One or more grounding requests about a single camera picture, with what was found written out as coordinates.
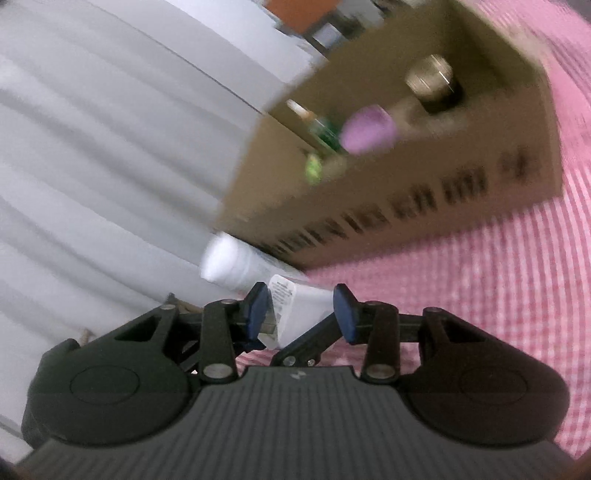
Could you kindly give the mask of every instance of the open box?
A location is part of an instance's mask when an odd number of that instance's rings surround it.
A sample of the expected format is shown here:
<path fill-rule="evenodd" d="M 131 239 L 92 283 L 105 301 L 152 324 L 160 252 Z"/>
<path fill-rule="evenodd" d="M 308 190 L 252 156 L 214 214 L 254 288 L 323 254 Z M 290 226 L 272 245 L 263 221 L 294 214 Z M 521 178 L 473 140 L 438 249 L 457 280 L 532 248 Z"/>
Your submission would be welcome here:
<path fill-rule="evenodd" d="M 337 179 L 309 186 L 317 148 L 288 98 L 335 122 L 410 94 L 409 68 L 430 54 L 454 68 L 461 128 L 396 143 Z M 376 254 L 464 229 L 561 192 L 560 144 L 541 65 L 456 0 L 398 14 L 337 49 L 265 116 L 216 228 L 298 267 Z"/>

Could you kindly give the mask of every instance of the red and white gingham fabric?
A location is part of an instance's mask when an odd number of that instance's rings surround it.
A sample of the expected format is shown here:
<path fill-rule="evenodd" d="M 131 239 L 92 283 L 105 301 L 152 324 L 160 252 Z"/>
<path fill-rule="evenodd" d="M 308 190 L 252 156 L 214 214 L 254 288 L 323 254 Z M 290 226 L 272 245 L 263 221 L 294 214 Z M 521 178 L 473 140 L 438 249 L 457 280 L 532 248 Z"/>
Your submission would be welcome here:
<path fill-rule="evenodd" d="M 501 25 L 525 27 L 552 52 L 546 63 L 560 123 L 564 197 L 310 277 L 327 286 L 344 282 L 359 300 L 389 302 L 403 313 L 443 307 L 551 365 L 571 394 L 557 442 L 578 457 L 591 447 L 591 25 L 549 0 L 480 6 Z M 403 369 L 416 367 L 416 348 L 403 348 Z M 253 352 L 239 363 L 268 365 L 272 353 Z M 341 340 L 322 364 L 359 368 L 363 354 L 363 346 Z"/>

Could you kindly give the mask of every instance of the green bottle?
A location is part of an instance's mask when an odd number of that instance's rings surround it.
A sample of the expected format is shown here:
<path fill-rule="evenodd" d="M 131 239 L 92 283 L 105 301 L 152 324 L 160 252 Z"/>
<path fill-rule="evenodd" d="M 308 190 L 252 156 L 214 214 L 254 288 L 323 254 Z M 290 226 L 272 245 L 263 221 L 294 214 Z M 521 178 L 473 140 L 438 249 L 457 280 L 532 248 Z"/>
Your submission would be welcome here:
<path fill-rule="evenodd" d="M 339 152 L 339 128 L 324 116 L 317 116 L 314 112 L 302 107 L 299 103 L 288 100 L 287 106 L 293 110 L 306 124 L 308 132 L 318 140 L 327 153 Z"/>

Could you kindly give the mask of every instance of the metallic can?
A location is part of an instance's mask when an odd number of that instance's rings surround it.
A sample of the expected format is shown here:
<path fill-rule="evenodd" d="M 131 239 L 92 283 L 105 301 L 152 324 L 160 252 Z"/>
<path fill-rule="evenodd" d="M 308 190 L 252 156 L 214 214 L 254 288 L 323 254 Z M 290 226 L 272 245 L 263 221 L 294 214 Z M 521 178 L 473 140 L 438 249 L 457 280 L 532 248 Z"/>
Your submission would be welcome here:
<path fill-rule="evenodd" d="M 406 83 L 428 113 L 453 108 L 464 95 L 451 65 L 441 55 L 429 55 L 413 65 Z"/>

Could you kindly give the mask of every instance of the white curtain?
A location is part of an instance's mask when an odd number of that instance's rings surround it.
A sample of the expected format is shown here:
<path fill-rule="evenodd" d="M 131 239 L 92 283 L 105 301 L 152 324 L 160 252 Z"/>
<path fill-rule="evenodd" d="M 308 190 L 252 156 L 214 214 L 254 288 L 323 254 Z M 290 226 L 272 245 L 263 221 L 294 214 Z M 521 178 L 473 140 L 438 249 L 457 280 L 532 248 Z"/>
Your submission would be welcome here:
<path fill-rule="evenodd" d="M 0 4 L 0 455 L 8 460 L 27 451 L 19 425 L 44 351 L 85 328 L 108 332 L 168 292 L 197 305 L 231 295 L 200 279 L 200 256 L 267 100 L 261 92 L 278 84 L 174 7 L 139 4 L 138 22 L 170 23 L 156 7 L 177 15 L 170 44 L 82 0 Z M 183 42 L 183 28 L 192 40 Z M 207 44 L 195 42 L 198 33 Z M 205 52 L 210 71 L 174 42 Z M 234 71 L 220 70 L 216 51 L 239 59 Z M 254 72 L 251 98 L 241 65 Z"/>

